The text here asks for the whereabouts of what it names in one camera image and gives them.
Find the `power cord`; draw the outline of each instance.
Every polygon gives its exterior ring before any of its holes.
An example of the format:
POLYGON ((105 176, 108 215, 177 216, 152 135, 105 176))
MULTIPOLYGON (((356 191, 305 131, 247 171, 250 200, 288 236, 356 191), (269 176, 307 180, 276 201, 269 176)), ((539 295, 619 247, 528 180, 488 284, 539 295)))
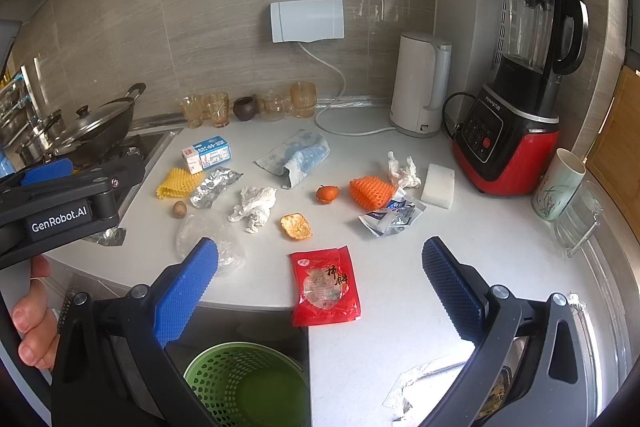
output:
POLYGON ((456 96, 469 96, 472 99, 476 99, 476 97, 474 97, 471 93, 469 92, 465 92, 465 91, 457 91, 455 93, 450 94, 446 100, 442 103, 442 126, 444 127, 444 130, 446 131, 446 133, 449 135, 449 138, 453 140, 453 134, 451 134, 451 132, 449 131, 449 127, 447 127, 447 120, 445 118, 445 109, 447 108, 447 103, 449 103, 449 100, 451 100, 453 97, 456 96))
POLYGON ((322 125, 320 125, 320 122, 318 121, 318 119, 320 118, 320 115, 322 113, 324 113, 327 109, 329 109, 332 105, 334 105, 334 103, 337 102, 337 100, 339 100, 344 95, 344 91, 347 89, 347 79, 342 74, 342 71, 340 71, 335 66, 332 66, 328 62, 325 62, 321 58, 316 57, 313 53, 311 53, 308 49, 306 49, 302 45, 302 42, 298 42, 298 45, 302 48, 302 51, 304 51, 307 55, 309 55, 309 57, 314 58, 315 60, 317 60, 321 64, 324 64, 327 68, 331 68, 336 73, 338 73, 340 75, 340 77, 342 78, 342 89, 338 93, 338 96, 336 96, 331 102, 329 102, 326 107, 323 107, 320 111, 318 111, 318 113, 316 114, 316 117, 314 118, 314 122, 316 122, 316 125, 320 129, 322 129, 325 132, 331 133, 331 134, 337 134, 339 136, 368 136, 369 134, 377 134, 379 132, 395 131, 396 130, 395 127, 383 127, 382 129, 376 129, 374 131, 367 131, 367 132, 339 132, 339 131, 329 130, 326 127, 323 127, 322 125))

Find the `red blender base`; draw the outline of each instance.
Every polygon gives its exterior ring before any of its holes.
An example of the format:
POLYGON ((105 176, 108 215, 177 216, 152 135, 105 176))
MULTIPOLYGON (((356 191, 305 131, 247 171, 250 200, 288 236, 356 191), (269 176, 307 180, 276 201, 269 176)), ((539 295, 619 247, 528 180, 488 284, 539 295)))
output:
POLYGON ((538 185, 559 134, 559 131, 556 131, 525 135, 500 177, 492 182, 486 181, 474 170, 455 141, 453 154, 465 174, 482 192, 498 196, 529 194, 538 185))

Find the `blue gripper pad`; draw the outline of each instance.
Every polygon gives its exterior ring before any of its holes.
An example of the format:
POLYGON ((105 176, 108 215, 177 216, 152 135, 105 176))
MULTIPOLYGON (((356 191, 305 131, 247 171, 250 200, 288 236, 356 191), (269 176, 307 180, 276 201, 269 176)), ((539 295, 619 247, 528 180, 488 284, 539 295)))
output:
POLYGON ((439 237, 431 237, 425 242, 422 269, 460 337, 477 346, 484 338, 484 306, 460 268, 460 263, 439 237))
POLYGON ((154 334, 162 347, 180 338, 218 269, 218 247, 203 237, 183 263, 187 265, 156 305, 154 334))
POLYGON ((55 178, 63 178, 73 174, 74 165, 69 158, 60 158, 51 163, 45 163, 33 168, 24 175, 20 185, 31 185, 33 183, 45 182, 55 178))

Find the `white countertop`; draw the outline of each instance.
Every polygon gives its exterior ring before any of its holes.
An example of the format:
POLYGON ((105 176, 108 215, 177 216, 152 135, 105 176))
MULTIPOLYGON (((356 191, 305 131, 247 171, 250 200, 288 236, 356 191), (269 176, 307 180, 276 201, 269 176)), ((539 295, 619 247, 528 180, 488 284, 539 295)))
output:
MULTIPOLYGON (((337 130, 358 132, 387 125, 387 114, 384 109, 338 109, 325 114, 323 121, 337 130)), ((244 176, 222 194, 213 209, 201 212, 228 216, 239 202, 240 188, 246 185, 273 186, 278 192, 271 218, 259 233, 245 233, 246 220, 230 224, 246 250, 246 263, 227 277, 214 277, 202 304, 290 309, 296 289, 289 253, 343 245, 351 253, 361 320, 312 327, 308 334, 314 427, 390 426, 394 412, 382 402, 398 376, 463 346, 422 270, 422 245, 433 235, 439 235, 460 263, 473 265, 490 285, 501 283, 520 298, 544 301, 556 291, 578 293, 596 329, 603 331, 598 341, 607 349, 609 333, 602 300, 584 258, 567 259, 562 254, 529 198, 497 198, 478 192, 456 165, 444 134, 430 139, 395 131, 366 137, 326 134, 330 156, 299 186, 285 190, 276 176, 253 161, 300 128, 315 125, 312 120, 265 122, 255 118, 233 121, 222 130, 207 123, 185 129, 169 145, 129 207, 121 224, 127 229, 122 247, 77 241, 48 255, 117 285, 151 284, 167 265, 180 261, 174 247, 180 220, 171 216, 175 200, 158 200, 156 187, 170 168, 184 165, 180 149, 220 134, 233 156, 225 166, 244 176), (410 229, 378 239, 357 219, 363 210, 351 200, 348 183, 366 175, 385 179, 389 150, 401 163, 411 155, 423 180, 429 163, 455 169, 456 189, 450 210, 428 206, 410 229), (338 185, 340 197, 332 204, 319 204, 315 198, 319 185, 338 185), (306 217, 313 237, 296 242, 282 233, 280 217, 292 212, 306 217)))

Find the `human hand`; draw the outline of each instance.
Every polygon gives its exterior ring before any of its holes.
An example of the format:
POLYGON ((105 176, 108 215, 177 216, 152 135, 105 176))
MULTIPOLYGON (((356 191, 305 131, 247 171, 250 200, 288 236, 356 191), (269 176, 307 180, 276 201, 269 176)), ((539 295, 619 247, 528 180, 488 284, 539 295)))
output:
MULTIPOLYGON (((31 260, 31 277, 48 277, 49 261, 39 255, 31 260)), ((18 354, 26 365, 51 369, 56 359, 58 322, 47 308, 47 291, 38 279, 31 279, 29 293, 18 301, 11 312, 15 329, 25 333, 18 354)))

